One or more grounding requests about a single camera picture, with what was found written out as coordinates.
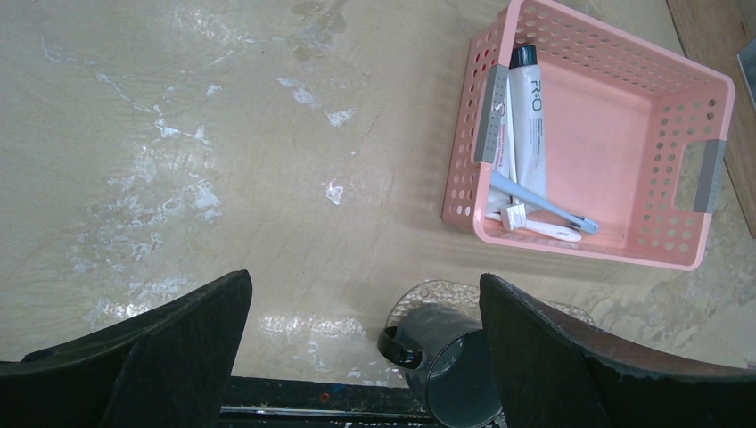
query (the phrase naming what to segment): dark glass mug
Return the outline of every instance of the dark glass mug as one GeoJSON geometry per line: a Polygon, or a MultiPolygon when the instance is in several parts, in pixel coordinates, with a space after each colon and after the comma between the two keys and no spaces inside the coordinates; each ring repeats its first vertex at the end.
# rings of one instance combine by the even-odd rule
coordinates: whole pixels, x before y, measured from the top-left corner
{"type": "Polygon", "coordinates": [[[378,350],[439,423],[480,427],[502,411],[480,321],[435,303],[413,309],[378,337],[378,350]]]}

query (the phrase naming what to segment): wooden plank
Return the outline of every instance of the wooden plank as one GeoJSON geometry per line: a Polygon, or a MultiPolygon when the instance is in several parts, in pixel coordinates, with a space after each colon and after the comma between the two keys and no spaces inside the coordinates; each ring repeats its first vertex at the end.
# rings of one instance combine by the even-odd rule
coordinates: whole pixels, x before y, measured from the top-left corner
{"type": "Polygon", "coordinates": [[[730,76],[735,109],[725,163],[745,221],[756,238],[756,113],[746,92],[737,53],[756,37],[751,0],[667,0],[688,58],[730,76]]]}

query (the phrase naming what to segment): basket handle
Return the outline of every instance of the basket handle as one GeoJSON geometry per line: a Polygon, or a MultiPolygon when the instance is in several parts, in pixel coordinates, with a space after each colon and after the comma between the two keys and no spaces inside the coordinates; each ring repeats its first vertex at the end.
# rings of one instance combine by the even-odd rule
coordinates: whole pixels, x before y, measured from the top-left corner
{"type": "Polygon", "coordinates": [[[489,69],[486,79],[481,106],[481,123],[478,126],[478,139],[475,141],[475,151],[472,160],[476,162],[494,163],[496,161],[496,146],[498,140],[501,116],[504,112],[502,105],[506,105],[506,80],[509,69],[501,64],[489,69]]]}
{"type": "Polygon", "coordinates": [[[703,152],[701,175],[698,178],[698,188],[693,202],[694,212],[714,212],[714,204],[719,192],[719,180],[725,166],[725,150],[727,141],[708,140],[703,152]]]}

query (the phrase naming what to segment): storage bin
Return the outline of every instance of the storage bin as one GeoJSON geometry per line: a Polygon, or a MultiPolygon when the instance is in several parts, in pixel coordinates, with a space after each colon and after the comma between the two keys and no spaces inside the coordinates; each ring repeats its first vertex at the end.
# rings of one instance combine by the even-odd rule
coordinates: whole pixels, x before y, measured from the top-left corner
{"type": "Polygon", "coordinates": [[[512,0],[470,45],[443,220],[487,243],[693,270],[703,259],[734,97],[729,77],[680,55],[551,0],[512,0]],[[492,169],[473,155],[492,108],[487,77],[521,45],[538,48],[543,73],[549,199],[600,225],[580,243],[507,233],[485,218],[492,169]],[[703,162],[693,209],[681,210],[675,197],[690,144],[702,145],[703,162]]]}

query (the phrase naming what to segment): worn surface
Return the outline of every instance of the worn surface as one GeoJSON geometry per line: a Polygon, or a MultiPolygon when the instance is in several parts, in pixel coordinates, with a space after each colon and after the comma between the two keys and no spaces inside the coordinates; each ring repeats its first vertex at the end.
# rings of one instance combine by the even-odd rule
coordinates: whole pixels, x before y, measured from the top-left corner
{"type": "MultiPolygon", "coordinates": [[[[239,376],[401,386],[374,347],[394,303],[486,271],[631,341],[756,361],[726,178],[692,273],[441,223],[468,41],[500,1],[2,1],[0,359],[246,268],[239,376]]],[[[569,5],[681,52],[663,0],[569,5]]]]}
{"type": "Polygon", "coordinates": [[[737,54],[756,37],[756,5],[745,0],[668,0],[688,58],[729,75],[735,108],[725,162],[756,239],[756,112],[737,54]]]}

